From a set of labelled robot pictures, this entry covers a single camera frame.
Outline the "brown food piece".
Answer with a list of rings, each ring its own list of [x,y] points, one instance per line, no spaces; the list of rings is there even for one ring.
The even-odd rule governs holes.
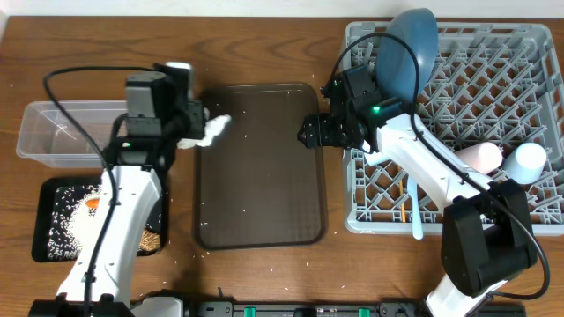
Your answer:
[[[139,251],[142,253],[151,253],[159,250],[161,244],[160,235],[156,232],[144,230],[139,243]]]

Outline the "white tissue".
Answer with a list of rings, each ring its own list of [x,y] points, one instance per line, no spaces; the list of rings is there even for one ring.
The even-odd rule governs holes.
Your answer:
[[[219,136],[226,125],[232,120],[232,117],[228,114],[219,115],[205,124],[204,128],[204,138],[198,139],[188,139],[183,138],[177,143],[177,148],[181,150],[190,149],[194,147],[209,147],[212,145],[213,140]]]

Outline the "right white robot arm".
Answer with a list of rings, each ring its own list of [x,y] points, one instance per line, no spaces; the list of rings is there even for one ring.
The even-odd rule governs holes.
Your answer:
[[[513,180],[492,181],[434,139],[410,104],[384,97],[364,66],[340,72],[323,94],[330,111],[305,117],[297,138],[382,154],[414,179],[442,212],[445,275],[425,300],[429,316],[472,316],[500,287],[547,259],[532,232],[527,197]]]

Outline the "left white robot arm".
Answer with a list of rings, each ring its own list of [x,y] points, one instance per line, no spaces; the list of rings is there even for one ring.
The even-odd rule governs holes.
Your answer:
[[[103,171],[90,238],[54,299],[36,299],[32,316],[132,316],[130,291],[145,224],[161,203],[182,139],[204,139],[205,115],[188,63],[130,66],[127,111],[108,144],[95,146]]]

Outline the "dark blue plate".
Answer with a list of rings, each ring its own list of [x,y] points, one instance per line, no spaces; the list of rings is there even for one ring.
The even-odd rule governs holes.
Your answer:
[[[419,65],[418,93],[431,77],[438,53],[438,25],[434,14],[427,8],[404,11],[394,17],[385,33],[405,42]],[[411,102],[416,73],[412,57],[400,43],[383,37],[376,57],[376,81],[386,97]]]

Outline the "orange carrot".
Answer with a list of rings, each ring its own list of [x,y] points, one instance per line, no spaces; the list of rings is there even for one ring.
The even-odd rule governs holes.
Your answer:
[[[89,209],[97,209],[98,205],[99,205],[99,198],[93,198],[90,199],[88,201],[85,202],[85,205],[89,208]]]

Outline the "cooked white rice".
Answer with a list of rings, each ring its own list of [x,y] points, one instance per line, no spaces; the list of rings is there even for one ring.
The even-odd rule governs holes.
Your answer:
[[[100,199],[100,185],[62,186],[54,194],[48,229],[47,259],[49,262],[74,261],[78,258],[93,224],[97,209],[85,202]]]

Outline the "light blue plastic knife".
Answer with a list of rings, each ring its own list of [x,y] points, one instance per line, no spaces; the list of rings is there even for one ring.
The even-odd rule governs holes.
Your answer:
[[[406,188],[412,199],[412,236],[416,240],[422,240],[424,233],[419,211],[418,183],[412,176],[408,177]]]

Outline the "light blue cup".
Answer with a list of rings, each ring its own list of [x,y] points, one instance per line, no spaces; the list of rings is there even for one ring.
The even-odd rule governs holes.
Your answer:
[[[528,185],[541,176],[547,153],[545,148],[535,143],[518,146],[503,163],[503,170],[518,184]]]

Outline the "wooden chopstick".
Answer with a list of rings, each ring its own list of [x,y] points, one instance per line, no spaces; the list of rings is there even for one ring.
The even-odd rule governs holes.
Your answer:
[[[403,179],[404,176],[401,175],[402,173],[402,168],[401,166],[397,166],[397,172],[399,174],[399,194],[400,194],[400,198],[402,198],[404,196],[404,183],[403,183]],[[405,204],[404,202],[401,203],[401,221],[402,223],[406,222],[406,215],[405,215]]]

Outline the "pink cup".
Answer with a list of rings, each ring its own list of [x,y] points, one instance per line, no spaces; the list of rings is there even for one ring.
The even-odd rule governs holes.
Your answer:
[[[474,170],[489,174],[497,169],[503,161],[500,148],[493,143],[475,144],[455,152],[455,155]]]

